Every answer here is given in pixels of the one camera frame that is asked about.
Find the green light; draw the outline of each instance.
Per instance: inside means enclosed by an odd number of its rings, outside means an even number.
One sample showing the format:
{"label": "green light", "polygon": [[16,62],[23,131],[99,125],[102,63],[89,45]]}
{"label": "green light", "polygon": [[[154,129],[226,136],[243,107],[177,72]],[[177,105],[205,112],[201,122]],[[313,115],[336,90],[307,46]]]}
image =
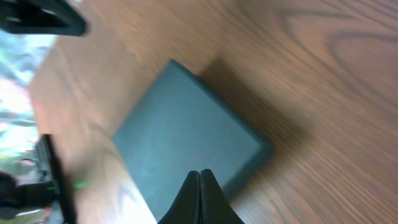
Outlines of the green light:
{"label": "green light", "polygon": [[79,182],[79,183],[75,183],[73,186],[76,189],[81,189],[83,187],[86,187],[86,183],[85,182]]}

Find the black object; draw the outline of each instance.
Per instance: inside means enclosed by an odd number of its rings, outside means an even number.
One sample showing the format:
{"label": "black object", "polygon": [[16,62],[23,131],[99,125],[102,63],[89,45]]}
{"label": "black object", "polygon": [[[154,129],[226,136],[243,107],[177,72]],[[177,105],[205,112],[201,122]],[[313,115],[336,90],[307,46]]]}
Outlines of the black object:
{"label": "black object", "polygon": [[52,207],[51,223],[76,223],[72,195],[55,154],[51,136],[44,134],[36,145],[39,171],[46,174],[42,182],[17,185],[9,174],[0,173],[0,219],[13,219],[18,213]]}
{"label": "black object", "polygon": [[12,34],[81,36],[86,22],[64,0],[0,0],[0,29]]}
{"label": "black object", "polygon": [[211,169],[230,200],[273,152],[268,142],[174,60],[113,140],[157,221],[191,170]]}
{"label": "black object", "polygon": [[209,169],[188,173],[177,197],[159,224],[243,224],[225,199]]}

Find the black plastic part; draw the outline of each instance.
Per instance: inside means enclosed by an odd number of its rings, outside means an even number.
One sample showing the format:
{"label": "black plastic part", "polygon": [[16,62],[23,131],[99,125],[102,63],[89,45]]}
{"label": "black plastic part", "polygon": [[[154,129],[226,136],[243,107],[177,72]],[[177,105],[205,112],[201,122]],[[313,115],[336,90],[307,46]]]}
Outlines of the black plastic part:
{"label": "black plastic part", "polygon": [[0,29],[12,34],[81,36],[86,22],[64,0],[0,0]]}
{"label": "black plastic part", "polygon": [[48,178],[52,181],[57,199],[60,202],[64,223],[76,223],[76,210],[73,203],[72,188],[67,184],[68,181],[62,170],[49,134],[44,134],[36,145],[37,157],[40,161],[40,169],[46,170]]}
{"label": "black plastic part", "polygon": [[170,210],[159,224],[200,224],[200,174],[189,172]]}
{"label": "black plastic part", "polygon": [[243,224],[225,199],[216,177],[209,169],[200,172],[200,195],[203,224]]}
{"label": "black plastic part", "polygon": [[191,171],[159,224],[244,224],[209,169]]}

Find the wood grain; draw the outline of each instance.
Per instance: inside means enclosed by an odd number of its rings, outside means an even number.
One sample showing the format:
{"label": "wood grain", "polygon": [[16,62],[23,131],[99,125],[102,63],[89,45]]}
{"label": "wood grain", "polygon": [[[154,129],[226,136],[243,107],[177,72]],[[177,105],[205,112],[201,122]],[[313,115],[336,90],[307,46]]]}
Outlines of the wood grain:
{"label": "wood grain", "polygon": [[110,141],[175,58],[275,144],[246,223],[398,222],[398,2],[87,0],[30,86],[80,223],[154,223]]}

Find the dark green box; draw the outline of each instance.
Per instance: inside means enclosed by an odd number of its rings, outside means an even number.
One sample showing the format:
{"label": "dark green box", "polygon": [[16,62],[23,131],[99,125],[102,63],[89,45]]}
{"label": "dark green box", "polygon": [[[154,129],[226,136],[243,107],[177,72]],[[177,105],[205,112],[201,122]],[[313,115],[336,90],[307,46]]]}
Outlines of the dark green box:
{"label": "dark green box", "polygon": [[272,155],[268,142],[176,61],[113,140],[157,221],[189,171],[211,169],[231,198]]}

